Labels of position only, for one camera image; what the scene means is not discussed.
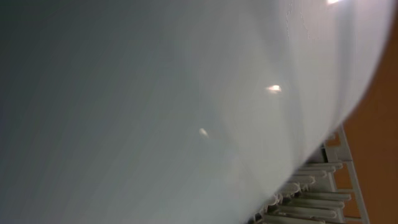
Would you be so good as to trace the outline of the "light blue bowl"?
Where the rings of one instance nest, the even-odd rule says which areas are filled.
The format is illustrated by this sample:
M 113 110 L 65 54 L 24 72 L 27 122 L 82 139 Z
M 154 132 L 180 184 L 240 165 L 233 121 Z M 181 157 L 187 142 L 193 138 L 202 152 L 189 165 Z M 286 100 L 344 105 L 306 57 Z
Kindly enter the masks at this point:
M 360 102 L 396 6 L 2 1 L 1 222 L 245 222 Z

